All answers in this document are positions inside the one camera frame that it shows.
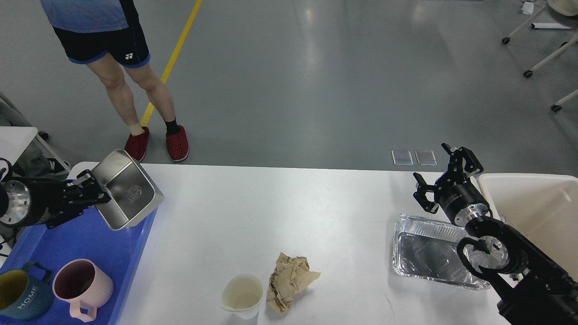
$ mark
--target black sock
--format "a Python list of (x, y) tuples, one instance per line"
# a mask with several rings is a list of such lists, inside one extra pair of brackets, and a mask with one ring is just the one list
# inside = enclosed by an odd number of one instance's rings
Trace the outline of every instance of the black sock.
[(171, 122), (165, 121), (166, 124), (166, 133), (168, 135), (177, 134), (180, 131), (180, 127), (177, 125), (177, 119), (174, 119)]

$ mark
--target concrete floor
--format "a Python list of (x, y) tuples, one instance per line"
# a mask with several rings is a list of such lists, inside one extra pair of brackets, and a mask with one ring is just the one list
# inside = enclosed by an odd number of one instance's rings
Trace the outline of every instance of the concrete floor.
[[(0, 0), (0, 90), (73, 164), (122, 148), (128, 129), (98, 79), (70, 63), (38, 2)], [(160, 75), (195, 1), (136, 2)], [(577, 48), (522, 31), (519, 1), (204, 1), (167, 85), (189, 136), (185, 164), (441, 171), (440, 144), (486, 172), (578, 175)], [(536, 21), (551, 21), (547, 14)], [(148, 99), (131, 85), (139, 115)], [(144, 163), (169, 163), (153, 114)], [(434, 150), (435, 167), (392, 149)]]

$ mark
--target pink mug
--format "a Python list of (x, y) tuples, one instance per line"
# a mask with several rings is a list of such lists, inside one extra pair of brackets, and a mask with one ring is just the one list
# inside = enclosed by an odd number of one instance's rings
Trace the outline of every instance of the pink mug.
[[(113, 290), (111, 278), (85, 258), (63, 266), (52, 283), (54, 295), (70, 303), (71, 316), (85, 323), (97, 318), (97, 308), (110, 299)], [(80, 308), (86, 309), (88, 313), (82, 313)]]

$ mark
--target black shorts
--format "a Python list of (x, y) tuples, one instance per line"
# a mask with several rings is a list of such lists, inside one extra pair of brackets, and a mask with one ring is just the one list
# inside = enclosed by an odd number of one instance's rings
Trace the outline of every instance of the black shorts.
[(140, 24), (110, 32), (76, 33), (59, 28), (54, 28), (54, 32), (74, 63), (88, 64), (110, 53), (123, 66), (140, 68), (150, 59)]

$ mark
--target white sock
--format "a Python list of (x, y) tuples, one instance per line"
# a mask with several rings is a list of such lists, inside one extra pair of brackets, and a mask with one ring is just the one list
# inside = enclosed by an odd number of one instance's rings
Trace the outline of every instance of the white sock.
[(129, 125), (128, 128), (131, 130), (132, 136), (137, 136), (139, 134), (145, 133), (145, 130), (140, 126), (139, 123)]

